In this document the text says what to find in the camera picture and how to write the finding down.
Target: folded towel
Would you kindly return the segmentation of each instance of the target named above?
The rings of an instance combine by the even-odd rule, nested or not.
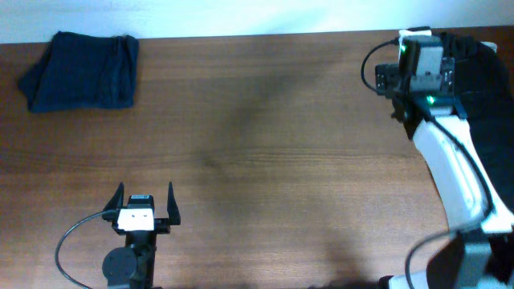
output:
[[[31,112],[130,108],[136,90],[139,42],[59,32],[18,82]]]

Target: table surface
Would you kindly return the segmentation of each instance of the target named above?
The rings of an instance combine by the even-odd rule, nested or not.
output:
[[[514,75],[514,28],[456,30],[498,43]],[[401,274],[410,247],[446,228],[430,172],[361,61],[396,31],[143,39],[134,108],[30,114],[15,80],[44,44],[0,46],[0,287],[70,288],[61,235],[125,194],[173,181],[182,225],[157,240],[154,284],[309,287]],[[392,47],[366,69],[392,63]],[[123,246],[89,222],[63,267],[105,287]],[[421,269],[437,246],[421,251]]]

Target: black cable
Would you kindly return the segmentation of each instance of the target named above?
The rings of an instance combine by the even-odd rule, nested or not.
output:
[[[368,83],[368,81],[366,81],[366,77],[364,76],[364,68],[366,66],[366,62],[368,61],[368,58],[377,50],[379,50],[380,48],[382,47],[385,47],[385,46],[388,46],[388,45],[398,45],[398,40],[399,40],[399,37],[395,38],[395,39],[392,39],[390,41],[387,41],[387,42],[384,42],[378,46],[376,46],[374,49],[372,49],[368,55],[366,57],[364,57],[364,60],[362,60],[362,65],[361,65],[361,79],[362,79],[362,82],[364,83],[364,85],[366,87],[368,87],[369,89],[371,89],[372,91],[376,92],[377,94],[384,94],[385,92],[384,91],[379,91],[377,90],[376,88],[374,88],[373,86],[371,86],[371,84]]]
[[[68,230],[66,233],[64,233],[63,237],[61,237],[61,239],[59,240],[59,243],[57,243],[57,247],[55,248],[55,265],[57,265],[57,269],[59,269],[59,272],[61,272],[61,274],[66,278],[68,279],[70,282],[74,283],[75,285],[77,286],[80,286],[82,287],[83,289],[92,289],[91,287],[88,287],[84,284],[82,284],[81,282],[73,279],[68,273],[66,273],[66,271],[61,267],[61,263],[59,261],[59,251],[61,249],[61,246],[63,245],[63,242],[64,242],[64,239],[66,239],[66,237],[74,230],[76,229],[77,227],[79,227],[80,225],[84,224],[85,222],[87,221],[90,221],[92,220],[93,218],[96,218],[96,217],[99,217],[99,216],[102,216],[104,214],[110,214],[110,213],[115,213],[116,210],[106,210],[106,211],[103,211],[103,212],[99,212],[99,213],[96,213],[96,214],[93,214],[89,217],[86,217],[84,219],[82,219],[80,222],[76,223],[75,225],[73,225],[73,227],[70,228],[70,230]]]

